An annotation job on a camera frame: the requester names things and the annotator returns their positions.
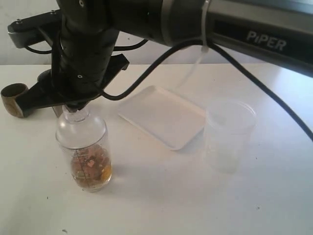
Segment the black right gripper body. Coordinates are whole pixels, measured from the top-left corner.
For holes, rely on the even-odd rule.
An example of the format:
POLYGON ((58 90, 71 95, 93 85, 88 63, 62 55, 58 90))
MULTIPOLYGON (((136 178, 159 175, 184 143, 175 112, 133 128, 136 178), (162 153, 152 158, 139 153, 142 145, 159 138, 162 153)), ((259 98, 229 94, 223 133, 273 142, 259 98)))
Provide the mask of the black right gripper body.
POLYGON ((16 98, 24 117, 36 109, 60 105, 84 105, 97 99, 129 61, 113 56, 119 32, 108 29, 83 34, 62 15, 62 25, 51 45, 51 68, 37 83, 16 98))

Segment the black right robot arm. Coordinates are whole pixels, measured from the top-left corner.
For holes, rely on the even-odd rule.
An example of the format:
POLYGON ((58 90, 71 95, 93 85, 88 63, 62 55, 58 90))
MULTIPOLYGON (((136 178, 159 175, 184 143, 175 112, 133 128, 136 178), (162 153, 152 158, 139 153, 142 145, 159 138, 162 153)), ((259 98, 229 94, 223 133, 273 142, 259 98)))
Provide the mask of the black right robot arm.
POLYGON ((52 47, 51 69, 17 97, 23 113, 98 98, 119 69, 118 34, 162 45, 214 42, 298 73, 313 74, 313 5, 296 0, 60 0, 54 12, 8 27, 16 47, 52 47))

